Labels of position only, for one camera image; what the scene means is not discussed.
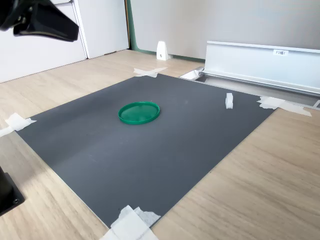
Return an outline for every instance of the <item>green trim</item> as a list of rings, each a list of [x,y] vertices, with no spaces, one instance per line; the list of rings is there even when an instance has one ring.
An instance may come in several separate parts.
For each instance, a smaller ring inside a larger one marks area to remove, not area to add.
[[[134,26],[134,19],[132,17],[132,8],[131,8],[131,0],[127,0],[127,9],[128,9],[128,22],[129,22],[129,34],[130,34],[130,45],[131,49],[134,51],[138,51],[141,53],[146,53],[146,54],[156,54],[155,51],[146,51],[139,49],[137,46],[137,41],[136,41],[136,34],[135,34],[135,26]],[[194,62],[200,62],[204,63],[205,60],[201,58],[194,58],[194,57],[187,57],[187,56],[178,56],[178,55],[173,55],[175,59],[182,59],[182,60],[188,60],[188,61],[194,61]]]

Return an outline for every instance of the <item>white bracket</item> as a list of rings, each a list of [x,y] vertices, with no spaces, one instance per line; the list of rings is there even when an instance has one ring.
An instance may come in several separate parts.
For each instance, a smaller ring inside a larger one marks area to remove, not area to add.
[[[156,48],[156,59],[167,61],[172,58],[173,56],[168,54],[166,43],[164,41],[159,41],[158,47]]]

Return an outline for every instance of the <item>wooden floor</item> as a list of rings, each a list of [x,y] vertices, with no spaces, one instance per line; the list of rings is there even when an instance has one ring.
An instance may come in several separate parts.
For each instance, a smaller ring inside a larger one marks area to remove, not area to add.
[[[179,77],[201,65],[124,50],[1,83],[0,128],[14,112],[31,117],[131,78],[133,68]],[[320,111],[309,111],[277,109],[152,228],[159,240],[319,240]],[[0,217],[1,240],[107,232],[15,132],[0,137],[0,166],[26,198]]]

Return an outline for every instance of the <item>white wall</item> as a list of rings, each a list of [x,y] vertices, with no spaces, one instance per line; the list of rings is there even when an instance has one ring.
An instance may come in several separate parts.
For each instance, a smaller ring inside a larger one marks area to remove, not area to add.
[[[204,59],[207,41],[320,49],[320,0],[131,0],[138,48]]]

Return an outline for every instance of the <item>black stand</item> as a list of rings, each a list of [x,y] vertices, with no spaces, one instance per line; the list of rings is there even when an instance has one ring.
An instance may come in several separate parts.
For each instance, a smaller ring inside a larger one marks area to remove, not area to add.
[[[0,167],[0,216],[19,206],[25,201],[8,173]]]

